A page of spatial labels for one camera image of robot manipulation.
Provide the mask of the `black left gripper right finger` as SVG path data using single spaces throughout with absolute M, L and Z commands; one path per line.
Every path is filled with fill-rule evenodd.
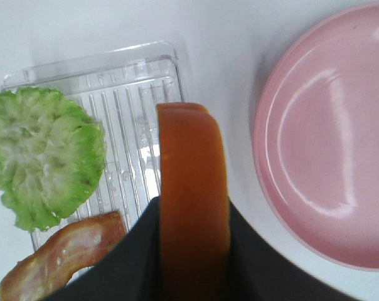
M 275 251 L 230 204 L 228 300 L 354 300 Z

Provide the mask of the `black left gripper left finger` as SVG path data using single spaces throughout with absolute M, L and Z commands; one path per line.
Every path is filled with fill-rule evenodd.
M 161 300 L 159 198 L 120 243 L 78 280 L 45 300 Z

